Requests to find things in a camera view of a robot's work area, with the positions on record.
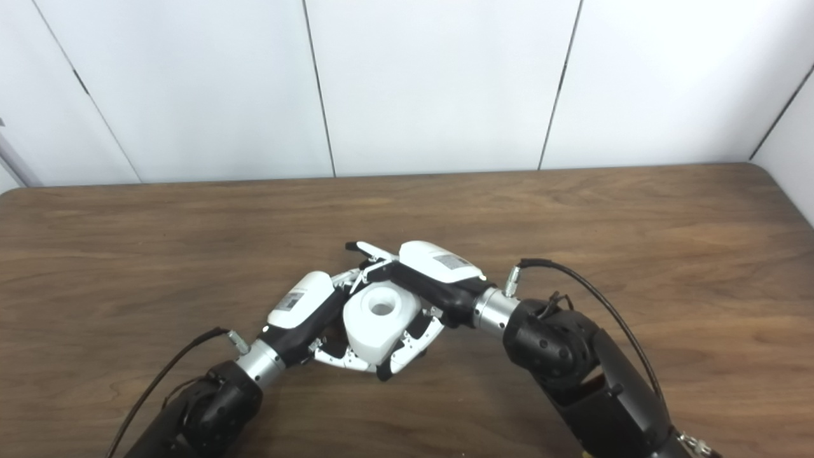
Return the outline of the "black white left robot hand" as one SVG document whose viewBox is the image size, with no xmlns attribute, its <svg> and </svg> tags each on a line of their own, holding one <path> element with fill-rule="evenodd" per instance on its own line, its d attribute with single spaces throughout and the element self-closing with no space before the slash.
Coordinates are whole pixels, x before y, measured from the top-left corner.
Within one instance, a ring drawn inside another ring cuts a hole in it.
<svg viewBox="0 0 814 458">
<path fill-rule="evenodd" d="M 280 370 L 305 364 L 323 352 L 325 332 L 340 318 L 361 283 L 358 268 L 337 275 L 309 272 L 268 313 L 257 336 Z"/>
</svg>

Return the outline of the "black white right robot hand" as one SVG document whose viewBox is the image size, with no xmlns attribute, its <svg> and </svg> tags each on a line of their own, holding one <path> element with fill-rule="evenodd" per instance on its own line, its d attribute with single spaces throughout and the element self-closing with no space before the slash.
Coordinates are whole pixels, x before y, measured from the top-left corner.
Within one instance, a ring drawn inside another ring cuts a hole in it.
<svg viewBox="0 0 814 458">
<path fill-rule="evenodd" d="M 430 242 L 405 242 L 397 253 L 363 241 L 345 247 L 366 259 L 343 310 L 346 366 L 364 363 L 381 382 L 423 356 L 445 326 L 472 324 L 490 287 L 482 270 Z"/>
</svg>

